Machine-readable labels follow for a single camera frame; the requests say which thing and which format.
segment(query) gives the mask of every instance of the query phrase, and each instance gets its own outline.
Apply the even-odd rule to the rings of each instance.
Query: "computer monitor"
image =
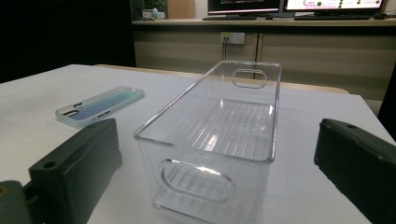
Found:
[[[374,15],[385,0],[284,0],[283,11],[314,12],[317,15]]]
[[[207,0],[207,15],[261,16],[279,11],[281,0]]]

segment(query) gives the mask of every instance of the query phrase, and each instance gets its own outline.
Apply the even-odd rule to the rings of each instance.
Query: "white table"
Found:
[[[89,223],[190,223],[150,203],[134,131],[186,90],[196,78],[98,66],[69,65],[0,84],[0,181],[26,184],[28,168],[78,132],[55,110],[118,86],[146,96],[110,118],[117,120],[124,165],[96,206]],[[394,141],[359,95],[281,88],[276,159],[264,201],[264,223],[369,223],[313,163],[319,123],[339,119]]]

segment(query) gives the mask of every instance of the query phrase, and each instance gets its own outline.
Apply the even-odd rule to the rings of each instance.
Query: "blue gradient phone case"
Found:
[[[142,98],[143,90],[118,87],[55,111],[58,120],[75,128],[83,128]]]

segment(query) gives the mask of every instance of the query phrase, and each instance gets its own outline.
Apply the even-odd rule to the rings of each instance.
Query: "wooden cabinet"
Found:
[[[169,19],[195,18],[194,0],[167,0]]]

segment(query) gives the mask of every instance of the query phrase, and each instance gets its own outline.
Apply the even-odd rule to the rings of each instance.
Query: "screw hole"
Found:
[[[50,162],[47,162],[46,164],[44,164],[44,168],[49,169],[49,168],[54,167],[55,165],[56,165],[55,161],[50,161]]]
[[[8,191],[7,186],[0,186],[0,196]]]

